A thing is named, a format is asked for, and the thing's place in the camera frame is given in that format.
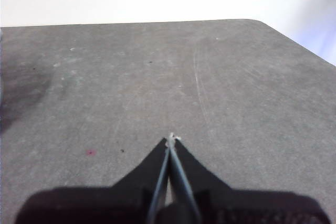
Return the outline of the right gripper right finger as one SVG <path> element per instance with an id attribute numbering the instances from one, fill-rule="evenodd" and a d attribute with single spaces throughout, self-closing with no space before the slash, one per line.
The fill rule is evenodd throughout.
<path id="1" fill-rule="evenodd" d="M 203 166 L 178 139 L 172 168 L 201 223 L 330 223 L 313 198 L 288 191 L 235 189 Z"/>

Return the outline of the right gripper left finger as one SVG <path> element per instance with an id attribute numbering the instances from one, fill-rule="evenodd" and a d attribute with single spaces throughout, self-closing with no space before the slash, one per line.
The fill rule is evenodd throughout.
<path id="1" fill-rule="evenodd" d="M 31 195 L 16 223 L 145 223 L 164 161 L 166 139 L 112 186 L 58 187 Z"/>

